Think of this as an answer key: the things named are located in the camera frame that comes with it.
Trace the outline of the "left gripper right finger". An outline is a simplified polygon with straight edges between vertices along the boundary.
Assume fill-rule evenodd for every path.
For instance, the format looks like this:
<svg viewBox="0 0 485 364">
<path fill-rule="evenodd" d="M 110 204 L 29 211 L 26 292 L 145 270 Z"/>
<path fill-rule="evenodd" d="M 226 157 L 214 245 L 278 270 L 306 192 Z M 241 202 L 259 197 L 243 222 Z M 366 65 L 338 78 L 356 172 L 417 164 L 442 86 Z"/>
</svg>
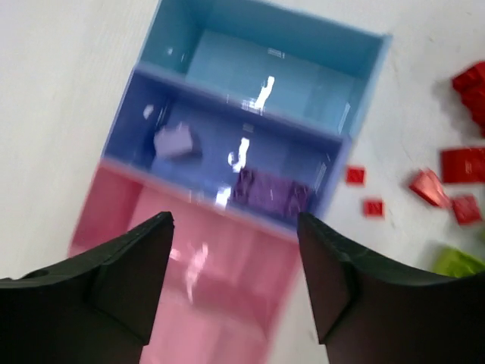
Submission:
<svg viewBox="0 0 485 364">
<path fill-rule="evenodd" d="M 482 363 L 484 275 L 451 278 L 350 240 L 308 213 L 298 240 L 331 363 Z"/>
</svg>

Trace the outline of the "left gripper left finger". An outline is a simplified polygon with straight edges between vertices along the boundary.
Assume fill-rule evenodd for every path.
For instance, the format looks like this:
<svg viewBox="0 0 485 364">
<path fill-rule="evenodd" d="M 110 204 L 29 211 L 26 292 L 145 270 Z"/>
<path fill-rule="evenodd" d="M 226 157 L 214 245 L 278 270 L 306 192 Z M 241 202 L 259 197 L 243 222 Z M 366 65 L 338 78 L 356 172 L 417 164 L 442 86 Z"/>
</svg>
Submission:
<svg viewBox="0 0 485 364">
<path fill-rule="evenodd" d="M 1 281 L 3 363 L 137 363 L 174 236 L 170 212 L 19 279 Z"/>
</svg>

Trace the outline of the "purple lego brick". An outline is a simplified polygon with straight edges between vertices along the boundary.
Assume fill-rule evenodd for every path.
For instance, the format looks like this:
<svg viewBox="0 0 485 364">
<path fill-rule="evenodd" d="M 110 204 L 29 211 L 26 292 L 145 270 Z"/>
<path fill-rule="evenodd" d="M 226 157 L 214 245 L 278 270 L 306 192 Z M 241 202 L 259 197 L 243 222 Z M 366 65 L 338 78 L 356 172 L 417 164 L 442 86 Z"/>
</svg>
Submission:
<svg viewBox="0 0 485 364">
<path fill-rule="evenodd" d="M 306 212 L 313 189 L 296 180 L 243 168 L 232 189 L 231 200 L 259 212 L 287 220 Z"/>
</svg>

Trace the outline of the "green L lego stack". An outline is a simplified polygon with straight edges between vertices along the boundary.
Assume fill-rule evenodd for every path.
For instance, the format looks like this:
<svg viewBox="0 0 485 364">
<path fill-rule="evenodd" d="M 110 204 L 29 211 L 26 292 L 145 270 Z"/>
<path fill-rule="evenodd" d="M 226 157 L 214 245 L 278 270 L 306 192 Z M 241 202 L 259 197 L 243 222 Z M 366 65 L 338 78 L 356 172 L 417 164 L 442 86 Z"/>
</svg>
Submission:
<svg viewBox="0 0 485 364">
<path fill-rule="evenodd" d="M 174 128 L 161 128 L 154 135 L 153 143 L 157 158 L 185 158 L 202 154 L 198 134 L 189 125 L 183 123 Z"/>
</svg>

